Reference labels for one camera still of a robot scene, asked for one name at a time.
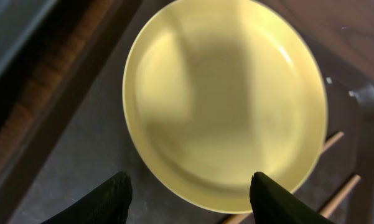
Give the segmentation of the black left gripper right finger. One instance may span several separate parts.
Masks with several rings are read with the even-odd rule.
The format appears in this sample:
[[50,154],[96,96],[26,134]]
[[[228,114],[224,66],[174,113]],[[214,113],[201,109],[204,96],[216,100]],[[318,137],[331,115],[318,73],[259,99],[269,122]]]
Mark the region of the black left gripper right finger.
[[250,204],[256,224],[333,224],[262,172],[252,176]]

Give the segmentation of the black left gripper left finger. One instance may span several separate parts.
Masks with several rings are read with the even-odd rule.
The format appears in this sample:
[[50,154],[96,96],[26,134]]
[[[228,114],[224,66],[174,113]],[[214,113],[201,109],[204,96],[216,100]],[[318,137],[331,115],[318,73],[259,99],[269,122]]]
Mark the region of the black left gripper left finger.
[[125,224],[133,190],[131,178],[118,172],[80,200],[42,224]]

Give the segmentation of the wooden chopstick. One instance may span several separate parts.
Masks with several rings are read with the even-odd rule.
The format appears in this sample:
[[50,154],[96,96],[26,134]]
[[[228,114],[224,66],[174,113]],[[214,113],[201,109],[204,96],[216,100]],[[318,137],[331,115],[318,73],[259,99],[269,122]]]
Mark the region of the wooden chopstick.
[[[354,174],[349,180],[333,195],[333,197],[321,208],[319,213],[325,217],[329,218],[331,214],[336,210],[336,208],[345,200],[345,198],[351,193],[355,186],[359,183],[361,177]],[[242,213],[231,215],[222,224],[239,224],[245,220],[250,213]]]
[[321,154],[326,152],[328,149],[330,149],[337,141],[339,141],[342,137],[344,137],[344,132],[337,132],[334,135],[332,135],[328,140],[325,141],[324,147],[322,148]]

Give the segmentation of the yellow plate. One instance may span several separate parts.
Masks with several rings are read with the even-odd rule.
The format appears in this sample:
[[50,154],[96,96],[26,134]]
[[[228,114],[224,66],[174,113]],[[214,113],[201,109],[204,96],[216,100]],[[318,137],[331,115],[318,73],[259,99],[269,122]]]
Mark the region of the yellow plate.
[[220,213],[251,212],[255,172],[295,192],[327,132],[310,49],[283,17],[250,0],[173,1],[155,13],[129,52],[123,108],[156,178]]

